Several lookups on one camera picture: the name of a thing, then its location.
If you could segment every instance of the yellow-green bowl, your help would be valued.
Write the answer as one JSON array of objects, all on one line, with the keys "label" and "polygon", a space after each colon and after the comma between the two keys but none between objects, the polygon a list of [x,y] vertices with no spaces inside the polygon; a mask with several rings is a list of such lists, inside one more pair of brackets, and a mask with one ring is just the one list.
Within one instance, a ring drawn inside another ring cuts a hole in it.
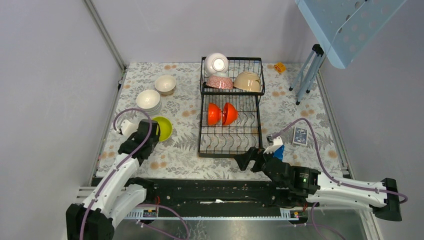
[{"label": "yellow-green bowl", "polygon": [[159,124],[160,136],[159,141],[163,142],[170,138],[172,134],[172,123],[171,121],[164,116],[154,117],[152,120],[156,121]]}]

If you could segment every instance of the blue object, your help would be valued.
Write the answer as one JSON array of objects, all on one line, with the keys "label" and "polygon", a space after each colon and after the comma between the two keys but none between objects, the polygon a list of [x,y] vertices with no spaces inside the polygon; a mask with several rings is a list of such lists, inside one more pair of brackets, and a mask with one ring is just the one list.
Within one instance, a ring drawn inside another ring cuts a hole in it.
[{"label": "blue object", "polygon": [[295,0],[330,63],[345,69],[406,0]]},{"label": "blue object", "polygon": [[284,152],[284,145],[280,146],[279,149],[277,149],[274,152],[274,158],[278,158],[282,162],[283,161],[283,152]]}]

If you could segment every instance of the table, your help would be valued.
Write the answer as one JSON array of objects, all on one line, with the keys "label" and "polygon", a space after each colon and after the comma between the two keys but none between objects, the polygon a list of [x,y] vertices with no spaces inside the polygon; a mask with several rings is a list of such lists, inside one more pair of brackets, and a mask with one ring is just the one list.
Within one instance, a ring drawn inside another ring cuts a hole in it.
[{"label": "table", "polygon": [[[300,105],[295,105],[295,90],[289,91],[290,84],[296,78],[301,63],[286,64],[286,71],[278,74],[274,64],[264,63],[265,95],[259,104],[262,126],[263,146],[268,146],[267,135],[279,132],[290,122],[298,118],[307,118],[316,133],[324,166],[333,176],[341,176],[341,168],[330,123],[325,112],[321,93],[316,83],[306,94]],[[169,178],[169,179],[222,179],[222,180],[268,180],[262,172],[253,173],[249,169],[240,171],[235,160],[228,158],[198,157],[198,135],[201,109],[199,90],[200,63],[131,63],[128,67],[115,114],[128,108],[137,107],[137,95],[147,89],[155,89],[155,80],[162,75],[172,75],[177,80],[172,95],[162,96],[162,108],[157,116],[168,118],[173,124],[171,137],[159,142],[151,156],[144,161],[133,177]],[[125,113],[124,119],[138,123],[144,119],[139,112]],[[306,123],[296,126],[308,128]],[[307,146],[293,145],[293,129],[285,132],[281,138],[285,145],[283,161],[291,165],[321,170],[314,143],[309,135]],[[109,132],[99,156],[96,177],[104,177],[117,156],[118,148],[126,138],[113,130]]]}]

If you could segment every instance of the black wire dish rack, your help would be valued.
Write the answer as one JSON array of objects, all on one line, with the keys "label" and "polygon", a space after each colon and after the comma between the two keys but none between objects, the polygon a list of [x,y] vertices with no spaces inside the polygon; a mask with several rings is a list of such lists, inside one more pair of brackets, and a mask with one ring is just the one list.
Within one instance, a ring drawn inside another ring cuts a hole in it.
[{"label": "black wire dish rack", "polygon": [[[251,92],[238,88],[218,89],[206,86],[209,76],[204,71],[206,57],[200,67],[200,128],[198,155],[203,158],[232,158],[244,154],[250,147],[262,148],[261,118],[259,102],[265,94],[265,81],[260,57],[227,57],[227,75],[234,80],[244,72],[256,73],[262,80],[261,91]],[[209,103],[216,104],[221,111],[225,103],[232,104],[238,111],[237,119],[223,126],[222,119],[216,125],[208,125]]]}]

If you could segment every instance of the orange bowl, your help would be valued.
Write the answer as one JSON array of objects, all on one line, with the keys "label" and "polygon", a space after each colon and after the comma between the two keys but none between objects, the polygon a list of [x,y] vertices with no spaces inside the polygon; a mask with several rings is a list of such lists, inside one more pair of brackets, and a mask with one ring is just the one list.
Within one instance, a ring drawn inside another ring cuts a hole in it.
[{"label": "orange bowl", "polygon": [[207,124],[215,125],[221,120],[221,109],[213,103],[209,103],[207,109]]},{"label": "orange bowl", "polygon": [[222,125],[230,125],[237,119],[238,116],[239,113],[237,112],[236,108],[231,103],[227,102],[224,105],[224,110],[222,112]]}]

